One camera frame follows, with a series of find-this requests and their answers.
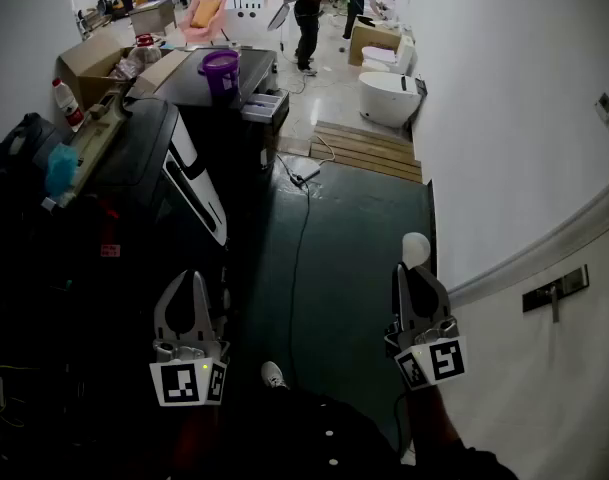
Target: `white toilet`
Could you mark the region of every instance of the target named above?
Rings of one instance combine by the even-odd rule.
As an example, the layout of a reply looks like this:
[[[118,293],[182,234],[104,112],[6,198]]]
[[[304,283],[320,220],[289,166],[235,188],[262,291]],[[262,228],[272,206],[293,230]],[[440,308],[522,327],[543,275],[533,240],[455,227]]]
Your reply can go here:
[[[370,121],[400,128],[421,101],[410,76],[375,71],[360,75],[360,114]]]
[[[413,39],[409,36],[402,36],[397,53],[392,50],[376,48],[375,46],[365,46],[362,48],[362,55],[365,61],[380,62],[387,66],[391,73],[398,73],[400,75],[405,75],[408,72],[414,52]]]
[[[377,62],[376,60],[366,59],[362,62],[362,70],[360,73],[369,73],[370,71],[379,71],[380,73],[390,73],[390,69],[386,64]]]

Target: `white ball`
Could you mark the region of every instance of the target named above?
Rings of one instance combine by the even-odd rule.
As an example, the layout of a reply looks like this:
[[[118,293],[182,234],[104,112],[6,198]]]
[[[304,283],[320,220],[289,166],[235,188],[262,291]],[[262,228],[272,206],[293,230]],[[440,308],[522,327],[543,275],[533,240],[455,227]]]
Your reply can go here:
[[[431,243],[421,233],[407,233],[402,238],[402,261],[411,269],[422,265],[431,255]]]

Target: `purple bucket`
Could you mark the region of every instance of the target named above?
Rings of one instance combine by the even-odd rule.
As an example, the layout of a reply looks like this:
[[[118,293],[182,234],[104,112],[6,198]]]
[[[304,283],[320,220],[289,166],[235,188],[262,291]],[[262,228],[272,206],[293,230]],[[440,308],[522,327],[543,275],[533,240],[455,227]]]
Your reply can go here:
[[[237,94],[240,56],[233,50],[209,53],[202,61],[213,99],[229,98]]]

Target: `wooden pallet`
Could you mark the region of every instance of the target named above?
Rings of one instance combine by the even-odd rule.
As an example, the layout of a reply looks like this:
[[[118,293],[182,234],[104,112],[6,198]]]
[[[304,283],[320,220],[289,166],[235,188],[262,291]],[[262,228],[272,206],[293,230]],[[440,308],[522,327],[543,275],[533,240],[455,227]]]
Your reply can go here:
[[[322,160],[331,159],[333,155],[319,137],[333,148],[337,163],[422,183],[422,165],[415,160],[410,143],[380,134],[318,124],[311,137],[311,158]]]

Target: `white bottle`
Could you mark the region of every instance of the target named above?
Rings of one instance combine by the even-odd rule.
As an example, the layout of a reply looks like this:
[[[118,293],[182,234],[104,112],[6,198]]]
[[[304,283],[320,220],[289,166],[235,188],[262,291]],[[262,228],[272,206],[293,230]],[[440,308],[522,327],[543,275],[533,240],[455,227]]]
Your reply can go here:
[[[84,122],[84,113],[80,110],[80,106],[77,104],[75,96],[73,96],[73,91],[59,78],[53,80],[53,90],[55,91],[57,106],[64,112],[69,126],[76,132]]]

